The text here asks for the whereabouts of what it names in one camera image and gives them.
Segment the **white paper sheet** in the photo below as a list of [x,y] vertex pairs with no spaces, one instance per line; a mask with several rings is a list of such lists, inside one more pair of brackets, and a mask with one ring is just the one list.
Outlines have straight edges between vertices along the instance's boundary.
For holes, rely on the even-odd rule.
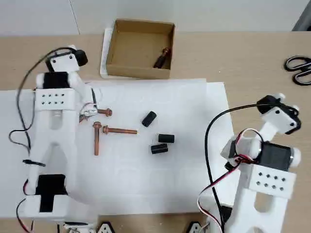
[[[205,130],[212,118],[228,108],[223,83],[201,80],[153,80],[94,82],[100,108],[111,108],[112,117],[94,116],[78,129],[79,186],[77,194],[91,203],[102,215],[197,212],[196,198],[208,184],[204,157]],[[30,92],[23,94],[26,118],[31,115]],[[15,91],[0,92],[2,147],[0,184],[6,190],[0,199],[0,217],[13,217],[16,203],[22,198],[27,177],[25,149],[10,143],[7,134],[17,128]],[[157,118],[148,127],[141,120],[149,111]],[[138,135],[109,134],[100,137],[100,155],[93,155],[92,124],[99,120],[114,128],[138,129]],[[175,134],[169,152],[151,154],[158,133]],[[232,136],[230,115],[213,126],[209,137],[209,155],[214,177],[225,169],[219,153]],[[24,138],[16,135],[17,140]],[[61,172],[63,159],[54,156],[50,172]],[[237,175],[218,186],[222,203],[232,204]],[[206,206],[213,204],[210,193]]]

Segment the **open cardboard box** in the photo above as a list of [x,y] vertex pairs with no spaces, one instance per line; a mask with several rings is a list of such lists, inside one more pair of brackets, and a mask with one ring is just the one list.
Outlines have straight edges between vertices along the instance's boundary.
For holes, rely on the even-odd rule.
[[[109,75],[168,79],[173,53],[173,23],[117,19],[106,61]],[[162,50],[171,49],[161,69],[153,68]]]

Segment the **white wall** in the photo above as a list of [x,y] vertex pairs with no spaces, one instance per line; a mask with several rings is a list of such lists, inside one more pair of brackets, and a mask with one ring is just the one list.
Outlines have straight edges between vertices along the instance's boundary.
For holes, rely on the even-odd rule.
[[81,33],[117,17],[172,21],[181,31],[291,31],[309,0],[71,0]]
[[79,34],[68,0],[0,0],[0,35]]
[[308,2],[0,0],[0,35],[102,33],[118,17],[171,21],[181,31],[291,31]]

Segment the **scissors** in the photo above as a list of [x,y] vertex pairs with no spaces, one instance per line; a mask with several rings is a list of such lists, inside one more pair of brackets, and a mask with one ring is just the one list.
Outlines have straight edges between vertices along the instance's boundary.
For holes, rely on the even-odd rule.
[[[303,64],[296,65],[296,66],[290,66],[290,62],[299,60],[299,61],[304,61]],[[310,81],[302,81],[300,78],[303,76],[306,76],[308,74],[311,74],[311,58],[305,57],[305,56],[294,56],[289,59],[287,59],[284,63],[284,69],[293,72],[293,71],[301,71],[297,74],[293,75],[293,82],[297,85],[300,86],[308,86],[311,85],[311,80]]]

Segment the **tabletop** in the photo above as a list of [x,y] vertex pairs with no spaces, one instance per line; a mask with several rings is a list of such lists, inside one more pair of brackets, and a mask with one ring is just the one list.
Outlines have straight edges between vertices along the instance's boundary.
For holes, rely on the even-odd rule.
[[[254,103],[267,94],[283,93],[287,104],[300,108],[301,130],[292,135],[278,135],[273,142],[297,147],[302,162],[297,173],[294,194],[284,220],[284,233],[305,231],[311,218],[311,89],[292,82],[292,73],[283,69],[285,59],[294,55],[311,56],[311,33],[179,33],[174,38],[171,78],[206,78],[208,82],[224,82],[230,107]],[[89,63],[81,68],[84,80],[100,80],[103,35],[36,36],[0,38],[0,89],[16,89],[26,71],[53,48],[74,44],[83,49]],[[41,64],[26,83],[35,86],[35,74],[46,70]],[[255,109],[232,114],[233,128],[259,128],[262,121]],[[117,233],[183,232],[192,220],[203,220],[200,214],[104,216]],[[18,232],[15,220],[1,220],[2,230]],[[37,223],[37,232],[55,232],[51,224]]]

